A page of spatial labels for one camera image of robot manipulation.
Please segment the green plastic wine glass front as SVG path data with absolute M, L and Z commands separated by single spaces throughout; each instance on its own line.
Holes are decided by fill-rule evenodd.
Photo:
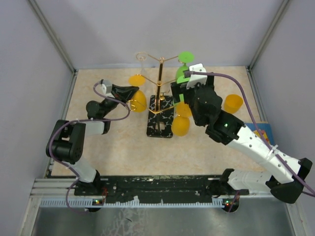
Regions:
M 184 71 L 188 70 L 188 63 L 191 63 L 194 61 L 194 54 L 189 51 L 183 51 L 178 54 L 178 61 L 182 65 L 177 69 L 175 79 L 179 79 L 181 76 L 183 76 Z

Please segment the orange plastic wine glass back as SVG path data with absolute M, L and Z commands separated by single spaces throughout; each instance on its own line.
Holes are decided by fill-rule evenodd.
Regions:
M 129 84 L 134 87 L 144 85 L 145 81 L 145 77 L 139 74 L 131 76 L 128 80 Z M 147 99 L 141 90 L 138 90 L 130 100 L 130 108 L 133 112 L 138 113 L 147 109 Z

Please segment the green plastic wine glass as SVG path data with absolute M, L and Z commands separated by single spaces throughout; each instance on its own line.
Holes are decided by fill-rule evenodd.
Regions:
M 183 76 L 184 71 L 188 70 L 188 63 L 191 63 L 194 61 L 194 54 L 189 51 L 183 51 L 178 54 L 178 61 L 182 65 L 177 69 L 175 79 L 179 79 L 181 76 Z
M 189 104 L 189 100 L 192 96 L 192 89 L 187 89 L 187 82 L 189 78 L 181 76 L 176 82 L 173 82 L 171 85 L 173 104 L 177 105 L 180 102 Z

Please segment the clear wine glass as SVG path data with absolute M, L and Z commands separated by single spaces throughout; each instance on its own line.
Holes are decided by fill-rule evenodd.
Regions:
M 147 59 L 148 54 L 146 52 L 138 52 L 135 55 L 136 60 L 141 64 L 140 74 L 145 78 L 148 78 L 148 72 L 145 69 L 144 62 Z

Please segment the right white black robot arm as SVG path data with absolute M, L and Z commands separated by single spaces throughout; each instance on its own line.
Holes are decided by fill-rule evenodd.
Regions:
M 220 190 L 227 195 L 239 190 L 269 192 L 282 202 L 295 203 L 306 186 L 305 178 L 312 161 L 284 154 L 243 121 L 224 111 L 222 98 L 214 90 L 215 76 L 214 73 L 191 75 L 185 72 L 184 82 L 171 83 L 174 102 L 184 101 L 194 123 L 204 126 L 212 140 L 240 151 L 265 169 L 263 172 L 226 169 L 220 178 Z

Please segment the green plastic wine glass back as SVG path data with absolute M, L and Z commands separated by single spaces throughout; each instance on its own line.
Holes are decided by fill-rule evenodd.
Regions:
M 189 78 L 181 76 L 176 82 L 173 82 L 171 85 L 173 104 L 177 105 L 180 102 L 189 104 L 189 100 L 192 96 L 192 89 L 187 89 L 187 82 Z

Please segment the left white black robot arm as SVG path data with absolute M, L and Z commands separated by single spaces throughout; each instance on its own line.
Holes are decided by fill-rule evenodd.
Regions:
M 131 108 L 127 104 L 139 91 L 135 86 L 117 86 L 108 80 L 94 84 L 93 91 L 102 102 L 90 101 L 87 119 L 58 120 L 46 146 L 46 155 L 70 169 L 76 176 L 75 184 L 85 185 L 92 195 L 102 191 L 99 172 L 83 157 L 85 138 L 104 135 L 111 122 L 126 119 Z

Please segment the orange plastic wine glass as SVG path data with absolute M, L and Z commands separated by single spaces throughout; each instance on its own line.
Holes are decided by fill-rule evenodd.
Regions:
M 224 101 L 223 108 L 226 112 L 234 114 L 239 111 L 243 105 L 243 99 L 237 94 L 230 94 Z
M 131 76 L 128 80 L 129 84 L 134 87 L 144 85 L 145 81 L 145 77 L 139 74 Z M 133 112 L 138 113 L 147 109 L 147 99 L 141 90 L 138 90 L 130 100 L 130 108 Z
M 176 117 L 173 120 L 171 131 L 176 136 L 182 137 L 187 135 L 190 127 L 190 117 L 192 116 L 188 104 L 180 102 L 175 107 Z

